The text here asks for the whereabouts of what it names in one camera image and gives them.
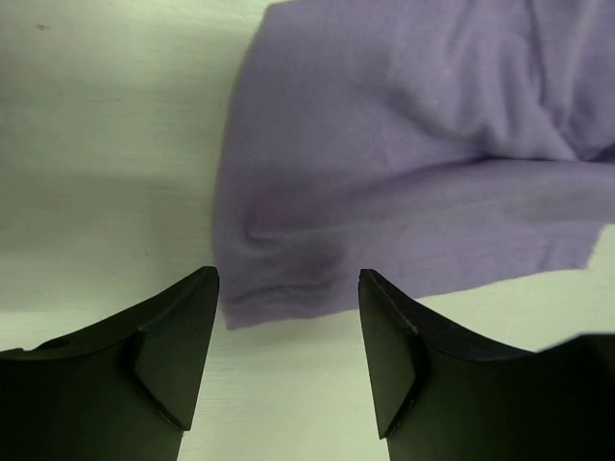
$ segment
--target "purple towel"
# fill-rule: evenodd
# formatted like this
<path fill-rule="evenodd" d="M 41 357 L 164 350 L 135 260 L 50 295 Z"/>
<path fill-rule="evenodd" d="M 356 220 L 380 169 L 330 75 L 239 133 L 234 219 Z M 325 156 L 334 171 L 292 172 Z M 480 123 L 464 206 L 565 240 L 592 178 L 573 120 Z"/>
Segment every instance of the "purple towel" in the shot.
<path fill-rule="evenodd" d="M 615 1 L 298 0 L 239 76 L 213 218 L 228 327 L 586 265 L 615 222 Z"/>

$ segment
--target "cloth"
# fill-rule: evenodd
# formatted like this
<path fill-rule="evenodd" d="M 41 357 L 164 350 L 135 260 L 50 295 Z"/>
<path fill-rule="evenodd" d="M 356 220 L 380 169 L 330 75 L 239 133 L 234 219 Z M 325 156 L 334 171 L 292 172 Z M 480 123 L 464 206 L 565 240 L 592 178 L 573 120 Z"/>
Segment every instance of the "cloth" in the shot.
<path fill-rule="evenodd" d="M 297 0 L 236 84 L 213 216 L 228 328 L 579 269 L 615 222 L 615 1 Z"/>

